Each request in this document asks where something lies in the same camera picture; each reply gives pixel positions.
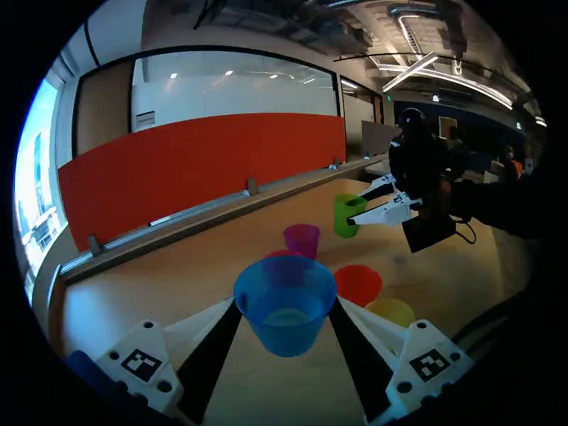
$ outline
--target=desk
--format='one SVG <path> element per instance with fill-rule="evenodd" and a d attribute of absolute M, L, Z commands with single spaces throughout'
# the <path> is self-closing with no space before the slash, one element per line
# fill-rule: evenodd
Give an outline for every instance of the desk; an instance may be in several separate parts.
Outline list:
<path fill-rule="evenodd" d="M 367 186 L 333 180 L 71 285 L 64 311 L 66 352 L 81 349 L 97 358 L 144 318 L 165 326 L 230 296 L 238 274 L 283 249 L 282 231 L 299 222 L 320 227 L 318 260 L 331 271 L 350 263 L 376 269 L 382 296 L 406 301 L 449 336 L 501 301 L 495 240 L 491 228 L 477 221 L 475 245 L 453 236 L 416 254 L 410 254 L 401 226 L 367 225 L 352 239 L 337 237 L 334 196 Z M 284 359 L 269 354 L 243 319 L 206 421 L 360 425 L 362 416 L 329 320 L 306 355 Z"/>

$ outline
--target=glass wall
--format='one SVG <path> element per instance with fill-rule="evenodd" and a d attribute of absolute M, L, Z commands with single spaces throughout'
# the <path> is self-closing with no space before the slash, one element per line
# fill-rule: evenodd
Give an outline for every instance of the glass wall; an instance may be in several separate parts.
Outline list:
<path fill-rule="evenodd" d="M 381 96 L 342 77 L 347 160 L 360 160 L 362 150 L 362 121 L 382 123 Z"/>
<path fill-rule="evenodd" d="M 236 52 L 181 52 L 138 59 L 132 130 L 206 116 L 297 112 L 336 116 L 332 74 Z"/>
<path fill-rule="evenodd" d="M 18 147 L 14 202 L 18 230 L 35 277 L 45 253 L 61 230 L 49 181 L 51 121 L 58 91 L 43 80 L 26 118 Z M 31 280 L 26 290 L 31 295 Z"/>

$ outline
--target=purple cup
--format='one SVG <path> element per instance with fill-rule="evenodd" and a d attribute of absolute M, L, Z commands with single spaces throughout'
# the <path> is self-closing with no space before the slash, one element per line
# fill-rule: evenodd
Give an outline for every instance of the purple cup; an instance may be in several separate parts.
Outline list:
<path fill-rule="evenodd" d="M 309 224 L 292 225 L 284 230 L 284 239 L 288 250 L 298 251 L 307 258 L 315 259 L 320 228 Z"/>

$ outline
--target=plastic cup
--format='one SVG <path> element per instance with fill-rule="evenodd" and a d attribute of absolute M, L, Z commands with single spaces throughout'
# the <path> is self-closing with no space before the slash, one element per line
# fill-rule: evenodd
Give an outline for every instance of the plastic cup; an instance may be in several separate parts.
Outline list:
<path fill-rule="evenodd" d="M 279 250 L 273 251 L 272 253 L 268 254 L 264 258 L 272 258 L 278 256 L 300 256 L 304 257 L 299 251 L 291 251 L 291 250 Z M 264 265 L 265 272 L 272 274 L 275 277 L 275 280 L 287 280 L 288 279 L 288 270 L 286 269 L 286 264 L 284 262 L 268 262 Z"/>
<path fill-rule="evenodd" d="M 310 259 L 317 255 L 317 243 L 320 240 L 320 228 L 309 224 L 296 224 L 284 230 L 284 239 L 288 250 L 297 251 Z"/>
<path fill-rule="evenodd" d="M 355 214 L 363 213 L 367 207 L 367 200 L 353 194 L 339 194 L 334 198 L 334 221 L 335 234 L 342 238 L 351 238 L 357 235 L 359 225 L 350 225 L 347 218 Z"/>
<path fill-rule="evenodd" d="M 347 265 L 335 274 L 337 294 L 355 305 L 365 307 L 376 299 L 383 280 L 376 271 L 365 265 Z"/>
<path fill-rule="evenodd" d="M 262 345 L 278 356 L 301 355 L 312 347 L 336 296 L 333 275 L 301 256 L 256 262 L 234 286 L 237 307 Z"/>
<path fill-rule="evenodd" d="M 369 303 L 365 309 L 401 327 L 408 328 L 416 321 L 413 309 L 399 299 L 382 297 Z"/>
<path fill-rule="evenodd" d="M 302 254 L 299 251 L 278 250 L 278 251 L 273 251 L 272 253 L 264 256 L 264 258 L 267 259 L 267 258 L 276 257 L 276 256 L 302 256 Z"/>

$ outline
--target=helmet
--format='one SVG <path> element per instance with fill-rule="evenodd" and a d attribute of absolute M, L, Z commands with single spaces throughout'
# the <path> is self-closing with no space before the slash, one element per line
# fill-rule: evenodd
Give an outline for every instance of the helmet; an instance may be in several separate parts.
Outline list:
<path fill-rule="evenodd" d="M 408 141 L 420 139 L 430 135 L 430 129 L 424 114 L 416 108 L 407 108 L 400 115 L 400 128 L 403 130 L 402 136 Z"/>

